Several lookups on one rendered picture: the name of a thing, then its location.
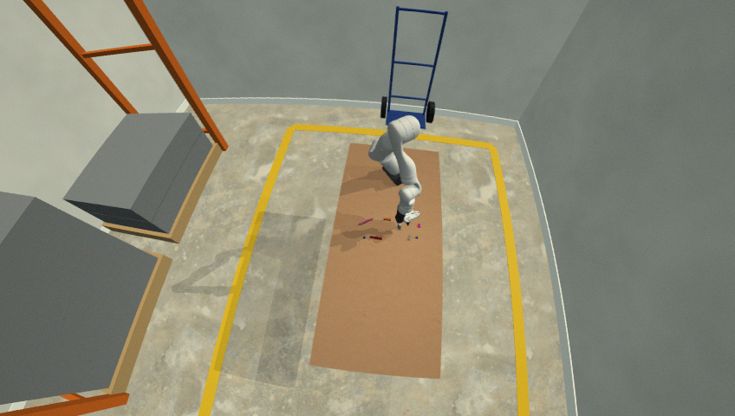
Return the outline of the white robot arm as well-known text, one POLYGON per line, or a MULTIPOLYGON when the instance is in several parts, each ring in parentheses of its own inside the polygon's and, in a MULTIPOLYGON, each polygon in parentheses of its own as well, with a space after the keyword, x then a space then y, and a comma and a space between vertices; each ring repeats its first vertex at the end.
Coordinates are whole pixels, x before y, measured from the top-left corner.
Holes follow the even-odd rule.
POLYGON ((401 183, 405 185, 399 190, 400 207, 404 210, 412 209, 415 198, 421 193, 421 186, 417 179, 416 166, 404 153, 402 144, 414 140, 419 134, 420 124, 415 117, 401 117, 387 125, 387 131, 379 139, 373 140, 368 152, 369 158, 379 161, 390 174, 400 174, 401 183))

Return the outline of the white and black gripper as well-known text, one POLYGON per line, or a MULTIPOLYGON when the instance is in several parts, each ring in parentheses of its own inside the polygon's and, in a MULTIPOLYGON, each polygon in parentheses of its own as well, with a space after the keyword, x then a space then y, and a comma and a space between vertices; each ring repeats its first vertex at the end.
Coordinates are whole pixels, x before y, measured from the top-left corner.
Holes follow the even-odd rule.
POLYGON ((395 220, 398 223, 398 229, 400 230, 400 223, 407 223, 408 226, 410 224, 410 221, 416 219, 419 215, 420 213, 418 211, 413 211, 413 208, 411 210, 402 209, 399 203, 397 207, 397 214, 395 215, 395 220))

